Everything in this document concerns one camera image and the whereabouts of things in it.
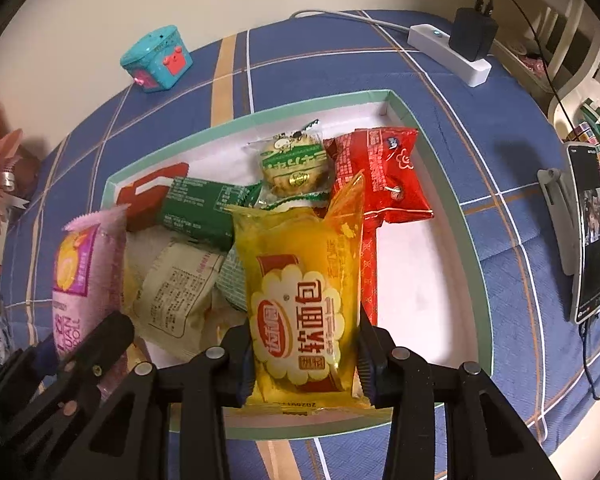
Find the cream white snack packet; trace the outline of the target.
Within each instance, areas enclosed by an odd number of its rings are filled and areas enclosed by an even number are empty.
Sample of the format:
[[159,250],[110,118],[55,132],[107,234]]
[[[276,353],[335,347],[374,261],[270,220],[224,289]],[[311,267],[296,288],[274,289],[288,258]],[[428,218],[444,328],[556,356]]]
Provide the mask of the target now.
[[204,317],[225,256],[187,240],[160,252],[131,307],[137,333],[174,358],[200,351]]

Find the light green snack packet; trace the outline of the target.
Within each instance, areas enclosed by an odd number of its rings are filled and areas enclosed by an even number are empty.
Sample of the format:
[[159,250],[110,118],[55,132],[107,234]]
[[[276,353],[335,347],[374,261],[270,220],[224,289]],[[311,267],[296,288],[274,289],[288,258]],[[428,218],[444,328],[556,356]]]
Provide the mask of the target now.
[[235,309],[242,312],[248,310],[245,271],[239,259],[236,245],[233,245],[226,254],[215,287],[219,289],[224,299]]

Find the blue plaid tablecloth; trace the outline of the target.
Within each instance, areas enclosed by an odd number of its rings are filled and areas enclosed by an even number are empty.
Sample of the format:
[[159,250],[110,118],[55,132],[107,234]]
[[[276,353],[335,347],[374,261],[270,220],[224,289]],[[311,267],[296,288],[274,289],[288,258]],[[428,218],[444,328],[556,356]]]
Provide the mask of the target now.
[[411,47],[404,30],[444,18],[414,11],[310,16],[212,42],[174,86],[126,87],[43,160],[29,208],[8,229],[0,294],[12,339],[26,348],[52,330],[53,258],[65,223],[94,210],[107,179],[207,129],[213,91],[230,118],[319,96],[390,90],[414,114],[464,211],[488,292],[494,378],[557,454],[600,391],[600,316],[581,336],[569,321],[571,283],[536,183],[562,164],[562,144],[532,97],[500,64],[479,87]]

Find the white shelf furniture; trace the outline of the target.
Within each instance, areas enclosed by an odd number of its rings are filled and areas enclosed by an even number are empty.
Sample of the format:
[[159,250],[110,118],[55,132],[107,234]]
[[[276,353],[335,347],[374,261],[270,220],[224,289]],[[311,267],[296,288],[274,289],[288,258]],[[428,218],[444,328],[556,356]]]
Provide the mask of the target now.
[[600,107],[600,20],[584,0],[495,0],[492,52],[558,136],[590,99]]

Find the teal toy house box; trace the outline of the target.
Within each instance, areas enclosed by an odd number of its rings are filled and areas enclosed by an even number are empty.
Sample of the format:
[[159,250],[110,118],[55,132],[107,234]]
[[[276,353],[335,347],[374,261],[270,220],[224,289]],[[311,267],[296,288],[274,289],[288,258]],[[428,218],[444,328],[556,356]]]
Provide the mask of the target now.
[[193,60],[175,25],[159,27],[137,40],[120,58],[121,67],[143,92],[171,89]]

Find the dark green snack packet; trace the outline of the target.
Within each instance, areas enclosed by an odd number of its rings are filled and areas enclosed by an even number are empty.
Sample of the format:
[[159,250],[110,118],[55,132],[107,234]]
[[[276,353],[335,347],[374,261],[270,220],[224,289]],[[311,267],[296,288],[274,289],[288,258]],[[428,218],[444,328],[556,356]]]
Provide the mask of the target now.
[[227,206],[252,207],[262,184],[227,184],[176,177],[158,212],[159,224],[198,244],[228,252],[234,244],[232,214]]

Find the smartphone on stand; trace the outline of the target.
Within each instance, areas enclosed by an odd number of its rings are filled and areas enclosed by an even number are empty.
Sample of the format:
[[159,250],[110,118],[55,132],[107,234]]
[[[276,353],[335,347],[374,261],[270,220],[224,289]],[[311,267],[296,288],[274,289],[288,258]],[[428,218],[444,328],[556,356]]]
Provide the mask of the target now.
[[577,234],[571,318],[580,325],[600,310],[600,162],[589,143],[567,143],[566,157]]

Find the red flower snack packet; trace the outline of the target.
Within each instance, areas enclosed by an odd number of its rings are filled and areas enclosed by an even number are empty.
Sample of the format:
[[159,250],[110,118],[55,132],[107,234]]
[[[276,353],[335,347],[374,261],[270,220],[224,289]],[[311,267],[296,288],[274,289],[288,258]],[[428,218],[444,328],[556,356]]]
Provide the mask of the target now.
[[408,127],[356,129],[325,142],[335,165],[332,194],[362,172],[367,229],[434,216],[420,186],[411,154],[418,130]]

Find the red gold cake packet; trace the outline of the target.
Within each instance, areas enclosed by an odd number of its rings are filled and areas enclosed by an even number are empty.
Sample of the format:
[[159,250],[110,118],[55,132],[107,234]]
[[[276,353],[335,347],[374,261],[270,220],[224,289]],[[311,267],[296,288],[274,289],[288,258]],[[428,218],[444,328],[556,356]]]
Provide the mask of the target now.
[[378,319],[377,228],[366,224],[361,248],[361,302],[373,325]]

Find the green cartoon pastry packet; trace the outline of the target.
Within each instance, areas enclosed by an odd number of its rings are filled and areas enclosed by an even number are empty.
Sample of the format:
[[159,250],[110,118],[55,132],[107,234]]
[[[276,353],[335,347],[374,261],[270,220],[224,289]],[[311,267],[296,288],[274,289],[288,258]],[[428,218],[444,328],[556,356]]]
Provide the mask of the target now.
[[245,151],[257,159],[261,208],[272,209],[294,200],[322,200],[330,192],[332,162],[318,119],[296,130],[251,141]]

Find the yellow soft bread packet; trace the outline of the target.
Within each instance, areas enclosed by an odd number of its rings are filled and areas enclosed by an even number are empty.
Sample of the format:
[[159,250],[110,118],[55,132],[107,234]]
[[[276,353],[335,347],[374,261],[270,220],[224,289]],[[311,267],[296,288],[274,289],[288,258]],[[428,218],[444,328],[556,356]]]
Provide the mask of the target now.
[[324,216],[230,207],[256,367],[249,404],[295,413],[370,407],[358,378],[364,208],[362,174]]

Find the red brick snack packet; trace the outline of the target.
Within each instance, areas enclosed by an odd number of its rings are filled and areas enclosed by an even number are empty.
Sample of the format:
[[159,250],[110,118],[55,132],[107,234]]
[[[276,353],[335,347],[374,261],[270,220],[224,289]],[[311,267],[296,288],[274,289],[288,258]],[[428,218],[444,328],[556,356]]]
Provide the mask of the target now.
[[187,174],[188,163],[178,162],[125,185],[118,194],[116,204],[126,205],[126,229],[137,232],[154,226],[173,180],[186,177]]

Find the black power adapter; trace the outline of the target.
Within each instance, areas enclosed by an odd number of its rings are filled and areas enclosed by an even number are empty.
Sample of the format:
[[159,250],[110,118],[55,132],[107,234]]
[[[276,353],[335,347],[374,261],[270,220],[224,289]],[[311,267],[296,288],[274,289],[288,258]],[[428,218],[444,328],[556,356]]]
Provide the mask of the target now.
[[498,23],[473,8],[459,8],[456,11],[450,48],[469,62],[482,60],[489,53]]

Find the purple snack packet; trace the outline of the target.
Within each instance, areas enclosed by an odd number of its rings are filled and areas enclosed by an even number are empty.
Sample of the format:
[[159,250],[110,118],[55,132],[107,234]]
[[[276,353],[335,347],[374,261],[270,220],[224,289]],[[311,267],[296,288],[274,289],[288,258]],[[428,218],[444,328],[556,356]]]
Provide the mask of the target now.
[[126,207],[82,214],[64,226],[54,262],[53,335],[65,359],[122,309]]

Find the grey phone stand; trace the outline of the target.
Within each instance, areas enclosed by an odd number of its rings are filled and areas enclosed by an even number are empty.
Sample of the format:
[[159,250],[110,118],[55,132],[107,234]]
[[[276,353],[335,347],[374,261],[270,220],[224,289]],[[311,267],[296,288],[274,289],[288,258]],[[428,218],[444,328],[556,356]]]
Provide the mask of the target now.
[[554,226],[562,272],[576,273],[578,234],[574,212],[576,200],[568,174],[557,168],[540,169],[538,181]]

